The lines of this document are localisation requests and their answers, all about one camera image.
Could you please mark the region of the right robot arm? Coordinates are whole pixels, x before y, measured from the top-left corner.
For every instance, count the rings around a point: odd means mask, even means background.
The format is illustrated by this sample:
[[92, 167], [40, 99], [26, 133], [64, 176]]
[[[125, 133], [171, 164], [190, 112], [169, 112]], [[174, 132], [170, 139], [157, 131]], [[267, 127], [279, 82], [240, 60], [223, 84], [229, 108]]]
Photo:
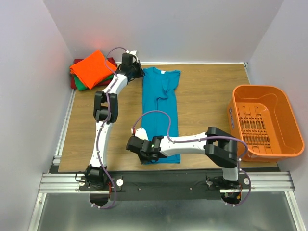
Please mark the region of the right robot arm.
[[126, 145], [126, 150], [137, 154], [142, 164], [177, 154], [202, 154], [222, 168], [222, 182], [228, 187], [239, 184], [237, 147], [242, 141], [217, 127], [191, 136], [161, 135], [149, 140], [145, 135], [145, 129], [137, 129]]

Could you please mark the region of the blue t-shirt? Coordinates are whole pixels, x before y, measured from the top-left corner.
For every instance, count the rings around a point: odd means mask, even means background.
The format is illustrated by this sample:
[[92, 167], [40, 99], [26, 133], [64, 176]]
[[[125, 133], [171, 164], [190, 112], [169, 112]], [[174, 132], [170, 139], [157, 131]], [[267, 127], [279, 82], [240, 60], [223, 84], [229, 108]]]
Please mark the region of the blue t-shirt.
[[167, 134], [169, 117], [171, 127], [169, 135], [177, 137], [178, 110], [175, 90], [180, 81], [180, 71], [162, 71], [155, 67], [145, 68], [142, 86], [142, 112], [155, 110], [142, 118], [141, 127], [147, 132], [149, 140], [154, 136]]

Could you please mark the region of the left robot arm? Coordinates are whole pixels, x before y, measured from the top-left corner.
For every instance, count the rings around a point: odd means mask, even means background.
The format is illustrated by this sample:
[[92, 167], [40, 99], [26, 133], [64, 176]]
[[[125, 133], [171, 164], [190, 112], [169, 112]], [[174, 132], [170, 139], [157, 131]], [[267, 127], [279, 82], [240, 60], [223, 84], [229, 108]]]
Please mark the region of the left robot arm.
[[118, 96], [132, 80], [144, 76], [136, 50], [126, 50], [114, 78], [102, 91], [94, 95], [93, 117], [96, 121], [96, 134], [92, 156], [85, 170], [85, 181], [89, 185], [103, 187], [110, 180], [106, 173], [107, 147], [113, 124], [117, 121]]

